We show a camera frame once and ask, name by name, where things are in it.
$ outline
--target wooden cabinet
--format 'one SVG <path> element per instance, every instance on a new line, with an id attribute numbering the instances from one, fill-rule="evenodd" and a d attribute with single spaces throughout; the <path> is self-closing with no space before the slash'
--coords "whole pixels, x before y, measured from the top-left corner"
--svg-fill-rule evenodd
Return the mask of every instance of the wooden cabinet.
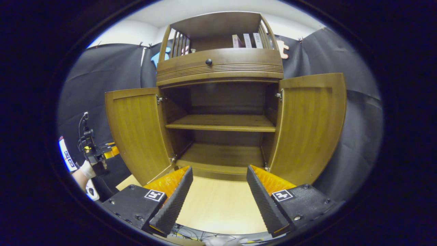
<path id="1" fill-rule="evenodd" d="M 164 61 L 172 28 L 171 58 Z M 231 48 L 233 34 L 242 39 L 253 32 L 262 36 L 264 49 Z M 192 47 L 198 51 L 187 51 Z M 106 93 L 112 136 L 142 185 L 187 165 L 195 175 L 215 179 L 246 180 L 247 166 L 255 165 L 295 185 L 312 183 L 341 134 L 344 78 L 282 76 L 274 35 L 260 14 L 221 12 L 180 21 L 164 36 L 158 88 Z"/>

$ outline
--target cabinet shelf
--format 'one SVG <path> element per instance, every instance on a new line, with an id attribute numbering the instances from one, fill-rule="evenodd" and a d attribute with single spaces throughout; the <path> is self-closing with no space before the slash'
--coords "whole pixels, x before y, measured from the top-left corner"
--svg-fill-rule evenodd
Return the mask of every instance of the cabinet shelf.
<path id="1" fill-rule="evenodd" d="M 167 128 L 188 130 L 275 132 L 276 127 L 264 115 L 192 114 L 173 121 Z"/>
<path id="2" fill-rule="evenodd" d="M 258 146 L 230 146 L 193 143 L 176 161 L 180 167 L 191 166 L 205 172 L 246 175 L 247 166 L 264 166 Z"/>

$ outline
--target drawer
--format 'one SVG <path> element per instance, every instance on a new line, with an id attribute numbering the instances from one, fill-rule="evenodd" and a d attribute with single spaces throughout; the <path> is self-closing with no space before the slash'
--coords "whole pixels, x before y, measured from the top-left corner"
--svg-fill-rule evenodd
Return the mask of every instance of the drawer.
<path id="1" fill-rule="evenodd" d="M 283 74 L 279 51 L 273 49 L 228 48 L 200 51 L 159 62 L 156 85 L 190 84 L 233 80 L 278 82 Z"/>

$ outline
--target book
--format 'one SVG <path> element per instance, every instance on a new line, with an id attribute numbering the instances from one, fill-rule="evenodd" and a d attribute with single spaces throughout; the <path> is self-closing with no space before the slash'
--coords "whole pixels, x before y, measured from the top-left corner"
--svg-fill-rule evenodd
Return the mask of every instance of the book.
<path id="1" fill-rule="evenodd" d="M 234 48 L 240 48 L 243 46 L 237 34 L 232 35 L 232 42 L 234 44 Z"/>
<path id="2" fill-rule="evenodd" d="M 252 48 L 252 43 L 250 42 L 250 36 L 248 33 L 243 34 L 244 37 L 244 44 L 246 45 L 246 48 Z"/>
<path id="3" fill-rule="evenodd" d="M 263 43 L 261 42 L 260 34 L 257 33 L 257 32 L 254 32 L 253 33 L 253 39 L 255 40 L 255 45 L 257 46 L 257 48 L 263 49 Z"/>

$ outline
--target open cabinet door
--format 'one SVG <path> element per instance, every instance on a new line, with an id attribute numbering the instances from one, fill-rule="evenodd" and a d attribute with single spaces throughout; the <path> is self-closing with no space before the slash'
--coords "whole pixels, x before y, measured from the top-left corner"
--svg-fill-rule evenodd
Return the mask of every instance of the open cabinet door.
<path id="1" fill-rule="evenodd" d="M 346 115 L 342 73 L 281 80 L 270 172 L 299 186 L 313 183 L 337 146 Z"/>
<path id="2" fill-rule="evenodd" d="M 112 137 L 126 166 L 142 186 L 174 167 L 159 95 L 158 88 L 105 93 Z"/>

